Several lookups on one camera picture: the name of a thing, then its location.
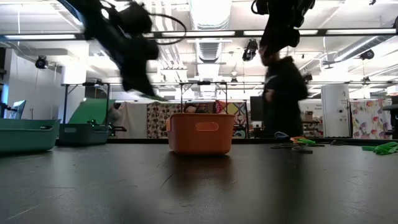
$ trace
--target floral fabric panel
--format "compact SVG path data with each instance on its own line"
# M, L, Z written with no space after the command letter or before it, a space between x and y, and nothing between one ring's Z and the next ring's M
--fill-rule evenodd
M147 105L147 138L167 138L166 119L172 114L181 113L177 103L150 103Z
M353 138L390 139L390 136L385 135L391 129L390 112L382 110L388 105L391 102L383 99L351 102Z

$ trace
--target orange plastic bin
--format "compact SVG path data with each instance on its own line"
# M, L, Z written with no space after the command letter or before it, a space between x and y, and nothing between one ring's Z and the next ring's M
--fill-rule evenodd
M166 123L169 146L177 154L222 155L231 150L231 114L173 114Z

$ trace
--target ceiling duct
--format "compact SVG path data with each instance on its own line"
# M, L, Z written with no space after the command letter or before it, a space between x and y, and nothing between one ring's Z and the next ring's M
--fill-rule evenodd
M395 27L393 24L394 21L388 22L387 26L389 27ZM355 43L351 44L350 46L346 47L343 50L340 50L333 56L333 61L327 61L325 64L332 64L332 63L337 63L337 62L343 62L345 60L348 60L350 58L353 58L357 55L360 55L361 53L372 49L373 47L393 38L393 35L380 35L380 36L375 36L375 37L363 37L356 41Z
M228 28L229 17L231 15L232 0L189 0L190 17L193 30L225 30ZM218 76L220 70L218 62L223 50L223 44L215 42L197 42L195 44L198 74L201 80L213 81ZM215 86L201 86L201 92L215 92Z
M231 15L232 0L190 0L190 17L194 30L225 30ZM216 62L222 43L196 43L202 62Z

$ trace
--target fluorescent ceiling light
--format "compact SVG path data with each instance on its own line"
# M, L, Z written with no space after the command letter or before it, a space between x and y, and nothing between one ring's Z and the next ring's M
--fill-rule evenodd
M58 1L38 1L38 0L23 0L23 1L19 1L19 0L0 0L0 5L2 4L8 4L8 5L21 5L21 4L59 4Z
M223 39L196 39L196 40L187 40L188 44L195 43L232 43L232 40L223 40Z
M343 35L343 34L395 34L395 29L336 29L328 30L326 34L329 35Z
M228 85L238 86L238 85L262 85L264 83L262 83L262 82L228 82L227 84Z
M235 31L188 31L187 37L206 37L206 36L234 36ZM183 37L184 32L164 32L163 37Z
M318 30L298 30L300 35L316 35Z
M45 34L45 35L5 35L9 40L67 40L76 39L73 34Z
M143 34L142 36L144 36L144 37L154 37L155 35L153 33L149 33L149 34Z
M318 33L318 30L298 30L301 35L315 35ZM243 31L243 35L248 35L248 36L262 36L264 33L263 30L248 30L248 31Z
M264 33L263 30L243 31L243 35L262 35L263 33Z

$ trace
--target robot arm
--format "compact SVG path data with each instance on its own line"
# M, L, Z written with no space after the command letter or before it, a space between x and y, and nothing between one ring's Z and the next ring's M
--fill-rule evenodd
M266 47L264 56L274 54L284 47L296 47L300 42L297 29L304 23L304 15L315 5L315 0L255 0L252 12L269 15L268 23L260 40Z
M129 7L118 12L112 4L103 6L100 0L58 0L85 27L85 38L96 39L118 66L125 91L137 90L149 96L155 96L152 85L146 75L146 62L159 56L158 43L148 40L142 34L152 29L150 14L142 4L134 1ZM187 30L184 24L177 21Z

